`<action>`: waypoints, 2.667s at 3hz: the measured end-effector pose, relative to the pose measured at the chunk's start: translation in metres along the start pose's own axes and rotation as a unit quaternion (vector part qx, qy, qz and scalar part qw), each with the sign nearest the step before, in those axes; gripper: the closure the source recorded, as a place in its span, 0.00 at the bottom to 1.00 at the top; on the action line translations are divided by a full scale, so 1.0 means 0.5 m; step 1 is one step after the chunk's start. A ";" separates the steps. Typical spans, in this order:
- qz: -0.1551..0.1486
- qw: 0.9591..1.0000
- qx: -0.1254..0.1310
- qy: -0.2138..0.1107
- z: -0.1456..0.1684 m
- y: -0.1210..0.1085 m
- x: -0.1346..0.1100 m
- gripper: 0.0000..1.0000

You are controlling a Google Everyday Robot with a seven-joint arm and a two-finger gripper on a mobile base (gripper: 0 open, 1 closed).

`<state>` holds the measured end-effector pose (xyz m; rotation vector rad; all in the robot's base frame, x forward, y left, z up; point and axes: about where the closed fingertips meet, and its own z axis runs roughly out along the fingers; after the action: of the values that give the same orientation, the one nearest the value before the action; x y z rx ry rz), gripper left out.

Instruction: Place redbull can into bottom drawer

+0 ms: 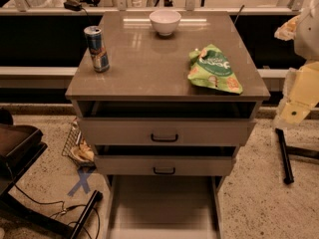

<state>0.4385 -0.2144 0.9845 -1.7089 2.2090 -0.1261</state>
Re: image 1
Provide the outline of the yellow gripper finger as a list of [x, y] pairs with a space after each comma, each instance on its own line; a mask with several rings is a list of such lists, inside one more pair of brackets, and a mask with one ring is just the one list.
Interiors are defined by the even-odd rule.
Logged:
[[319, 103], [319, 62], [290, 68], [283, 86], [273, 126], [286, 129], [298, 126]]
[[275, 31], [274, 37], [283, 41], [293, 40], [295, 38], [298, 20], [299, 16], [294, 16], [289, 19]]

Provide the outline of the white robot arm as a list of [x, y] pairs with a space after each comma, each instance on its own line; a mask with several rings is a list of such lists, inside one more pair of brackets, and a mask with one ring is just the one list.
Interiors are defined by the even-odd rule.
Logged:
[[295, 54], [306, 60], [299, 69], [290, 68], [284, 81], [273, 125], [286, 129], [300, 125], [319, 104], [319, 0], [312, 0], [274, 36], [293, 40]]

